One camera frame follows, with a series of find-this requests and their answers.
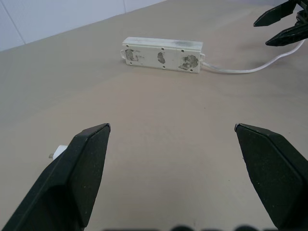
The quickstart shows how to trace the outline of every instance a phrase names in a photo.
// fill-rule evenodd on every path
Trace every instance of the power cord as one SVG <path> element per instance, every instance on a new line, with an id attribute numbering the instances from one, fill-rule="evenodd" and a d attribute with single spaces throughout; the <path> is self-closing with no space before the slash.
<path id="1" fill-rule="evenodd" d="M 303 45 L 304 42 L 305 42 L 305 39 L 300 41 L 298 43 L 298 45 L 293 50 L 291 50 L 291 51 L 289 51 L 287 53 L 284 53 L 284 54 L 280 54 L 280 55 L 276 56 L 275 58 L 273 58 L 272 60 L 270 60 L 268 63 L 266 63 L 266 64 L 264 64 L 264 65 L 262 65 L 260 67 L 257 67 L 255 69 L 251 69 L 251 70 L 228 70 L 228 69 L 221 69 L 220 67 L 208 64 L 206 62 L 202 62 L 202 65 L 208 67 L 209 69 L 213 69 L 213 70 L 215 70 L 217 72 L 222 72 L 222 73 L 232 73 L 232 74 L 248 74 L 248 73 L 253 73 L 253 72 L 256 72 L 256 71 L 264 69 L 265 67 L 271 65 L 273 62 L 277 61 L 280 58 L 283 58 L 285 56 L 293 54 L 295 51 L 297 51 Z"/>

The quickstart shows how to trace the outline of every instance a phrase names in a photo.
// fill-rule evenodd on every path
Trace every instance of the white plug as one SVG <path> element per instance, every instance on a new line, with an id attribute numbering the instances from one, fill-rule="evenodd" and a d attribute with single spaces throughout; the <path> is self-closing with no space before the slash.
<path id="1" fill-rule="evenodd" d="M 67 149 L 67 147 L 68 146 L 66 145 L 60 145 L 53 154 L 49 155 L 49 158 L 55 160 L 59 155 L 61 155 Z"/>
<path id="2" fill-rule="evenodd" d="M 128 37 L 121 56 L 127 65 L 199 73 L 203 43 L 159 38 Z"/>

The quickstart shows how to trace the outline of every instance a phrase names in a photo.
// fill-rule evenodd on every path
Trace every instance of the robotic claw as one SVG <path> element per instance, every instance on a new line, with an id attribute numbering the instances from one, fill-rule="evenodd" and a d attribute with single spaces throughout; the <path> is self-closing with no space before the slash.
<path id="1" fill-rule="evenodd" d="M 296 4 L 303 10 L 297 13 L 295 26 L 283 30 L 266 42 L 268 46 L 285 46 L 308 38 L 308 0 L 288 0 L 262 14 L 254 23 L 254 26 L 269 26 L 293 13 Z"/>
<path id="2" fill-rule="evenodd" d="M 308 230 L 308 161 L 270 130 L 237 124 L 235 132 L 250 180 L 275 226 Z M 83 231 L 101 184 L 109 133 L 110 125 L 102 124 L 76 135 L 42 172 L 3 231 Z"/>

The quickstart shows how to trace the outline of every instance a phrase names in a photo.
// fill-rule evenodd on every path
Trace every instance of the beige tabletop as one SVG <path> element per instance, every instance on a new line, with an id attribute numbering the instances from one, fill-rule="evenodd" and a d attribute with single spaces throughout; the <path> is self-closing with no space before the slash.
<path id="1" fill-rule="evenodd" d="M 207 60 L 255 68 L 290 50 L 265 41 L 295 15 L 254 28 L 269 7 L 168 0 L 0 53 L 0 228 L 48 155 L 110 123 L 87 231 L 274 227 L 245 167 L 235 123 L 268 128 L 308 155 L 308 46 L 259 72 L 200 74 L 127 66 L 128 37 L 203 41 Z"/>

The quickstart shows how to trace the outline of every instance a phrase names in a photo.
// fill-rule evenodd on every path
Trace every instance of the dirt stain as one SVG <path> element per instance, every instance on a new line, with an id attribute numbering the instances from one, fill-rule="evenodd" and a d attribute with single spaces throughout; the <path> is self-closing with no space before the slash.
<path id="1" fill-rule="evenodd" d="M 161 64 L 164 64 L 164 63 L 166 62 L 166 61 L 165 61 L 165 58 L 164 58 L 164 55 L 165 55 L 164 52 L 159 52 L 158 55 L 157 55 L 158 61 L 159 61 Z"/>
<path id="2" fill-rule="evenodd" d="M 138 61 L 138 56 L 133 54 L 134 50 L 132 49 L 127 49 L 125 50 L 125 55 L 126 55 L 126 58 L 130 61 Z"/>
<path id="3" fill-rule="evenodd" d="M 194 68 L 198 66 L 199 60 L 194 55 L 187 55 L 181 58 L 181 65 L 179 68 L 183 70 L 188 70 L 189 68 Z"/>

